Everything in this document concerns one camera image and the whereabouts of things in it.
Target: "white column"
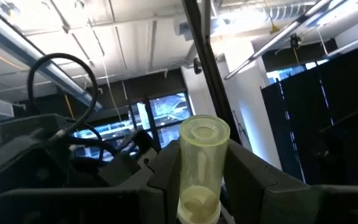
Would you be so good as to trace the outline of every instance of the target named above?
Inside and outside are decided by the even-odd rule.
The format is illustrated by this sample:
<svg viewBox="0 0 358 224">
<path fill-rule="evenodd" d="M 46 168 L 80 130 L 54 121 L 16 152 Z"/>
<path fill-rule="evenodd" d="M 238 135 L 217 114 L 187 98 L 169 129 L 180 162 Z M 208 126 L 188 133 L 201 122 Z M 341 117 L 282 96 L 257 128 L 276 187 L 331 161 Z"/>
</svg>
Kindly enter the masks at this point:
<svg viewBox="0 0 358 224">
<path fill-rule="evenodd" d="M 234 70 L 254 53 L 252 43 L 246 39 L 229 39 L 223 44 L 228 70 Z M 227 73 L 221 72 L 222 77 L 226 75 Z M 245 124 L 252 151 L 269 164 L 281 169 L 260 90 L 269 83 L 262 59 L 252 62 L 236 76 L 223 82 L 231 107 L 239 110 L 241 116 L 237 114 L 237 117 Z"/>
<path fill-rule="evenodd" d="M 196 75 L 193 68 L 185 67 L 181 68 L 181 72 L 187 85 L 193 114 L 208 114 L 216 116 L 204 73 L 201 72 Z"/>
</svg>

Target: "plastic cup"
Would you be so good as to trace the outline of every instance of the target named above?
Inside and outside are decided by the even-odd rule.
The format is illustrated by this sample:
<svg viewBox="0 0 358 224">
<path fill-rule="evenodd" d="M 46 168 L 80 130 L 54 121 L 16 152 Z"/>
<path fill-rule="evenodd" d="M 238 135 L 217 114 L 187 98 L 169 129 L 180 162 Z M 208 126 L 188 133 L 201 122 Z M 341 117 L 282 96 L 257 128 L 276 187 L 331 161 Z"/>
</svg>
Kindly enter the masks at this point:
<svg viewBox="0 0 358 224">
<path fill-rule="evenodd" d="M 178 205 L 178 217 L 182 223 L 218 222 L 229 136 L 229 125 L 214 116 L 197 115 L 182 122 Z"/>
</svg>

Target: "ceiling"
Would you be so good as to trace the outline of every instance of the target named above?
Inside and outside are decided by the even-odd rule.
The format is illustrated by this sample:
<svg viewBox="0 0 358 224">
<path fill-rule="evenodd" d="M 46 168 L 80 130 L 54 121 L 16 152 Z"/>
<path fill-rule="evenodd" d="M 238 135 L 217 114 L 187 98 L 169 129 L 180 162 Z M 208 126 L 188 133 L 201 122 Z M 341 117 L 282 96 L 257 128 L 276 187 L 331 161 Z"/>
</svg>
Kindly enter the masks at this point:
<svg viewBox="0 0 358 224">
<path fill-rule="evenodd" d="M 288 1 L 267 0 L 267 4 L 273 6 Z M 86 60 L 99 84 L 106 82 L 106 75 L 110 82 L 114 82 L 163 68 L 178 68 L 192 60 L 188 55 L 193 41 L 186 41 L 182 35 L 176 35 L 173 25 L 175 19 L 183 17 L 181 0 L 87 0 L 85 10 L 75 7 L 74 0 L 54 0 L 63 23 L 50 1 L 10 2 L 19 8 L 20 14 L 7 17 L 9 22 L 45 54 L 65 52 Z M 260 0 L 249 0 L 246 4 L 260 3 Z M 218 4 L 230 8 L 240 5 L 235 0 L 223 0 Z M 87 27 L 88 19 L 92 29 Z M 293 19 L 277 21 L 276 26 L 283 27 Z M 65 22 L 69 29 L 62 28 Z M 336 19 L 320 31 L 324 39 L 330 39 L 357 23 L 358 10 L 355 10 L 351 16 Z M 265 22 L 236 36 L 251 38 L 257 49 L 271 38 L 270 29 L 270 23 Z M 301 27 L 297 33 L 302 32 L 305 33 L 305 42 L 319 40 L 317 29 Z M 220 41 L 221 38 L 213 37 L 216 54 L 222 52 L 217 47 Z M 282 43 L 275 48 L 284 46 L 285 43 Z M 66 60 L 55 62 L 80 86 L 89 84 L 85 72 L 75 63 Z M 8 101 L 27 98 L 24 85 L 28 69 L 28 66 L 0 49 L 0 98 Z M 55 85 L 41 75 L 36 76 L 35 82 L 36 96 L 56 92 Z"/>
</svg>

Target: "black pole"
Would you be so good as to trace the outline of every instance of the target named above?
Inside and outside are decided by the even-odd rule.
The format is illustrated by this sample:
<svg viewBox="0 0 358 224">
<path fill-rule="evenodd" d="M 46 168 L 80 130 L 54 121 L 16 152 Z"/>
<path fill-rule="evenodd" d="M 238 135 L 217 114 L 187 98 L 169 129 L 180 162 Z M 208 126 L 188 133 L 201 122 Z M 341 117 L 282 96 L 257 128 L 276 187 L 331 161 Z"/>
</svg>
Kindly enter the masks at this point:
<svg viewBox="0 0 358 224">
<path fill-rule="evenodd" d="M 208 85 L 209 93 L 211 94 L 212 102 L 214 103 L 216 115 L 228 123 L 231 129 L 230 138 L 241 144 L 236 123 L 234 122 L 231 113 L 229 100 L 227 99 L 222 78 L 219 74 L 218 65 L 215 62 L 215 56 L 211 48 L 209 36 L 203 38 L 201 33 L 201 13 L 197 1 L 183 0 L 183 6 L 185 7 L 194 43 L 197 48 L 201 65 L 203 66 L 206 84 Z"/>
</svg>

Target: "clear plastic cylinder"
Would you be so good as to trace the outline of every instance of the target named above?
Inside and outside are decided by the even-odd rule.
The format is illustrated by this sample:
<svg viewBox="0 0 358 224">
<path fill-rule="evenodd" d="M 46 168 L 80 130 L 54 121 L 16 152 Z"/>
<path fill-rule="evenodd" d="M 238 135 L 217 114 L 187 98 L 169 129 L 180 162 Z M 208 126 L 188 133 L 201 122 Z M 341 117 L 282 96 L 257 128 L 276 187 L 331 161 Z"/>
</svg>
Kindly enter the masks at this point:
<svg viewBox="0 0 358 224">
<path fill-rule="evenodd" d="M 180 195 L 182 223 L 216 223 L 220 214 L 223 168 L 229 125 L 209 115 L 192 116 L 180 126 Z"/>
</svg>

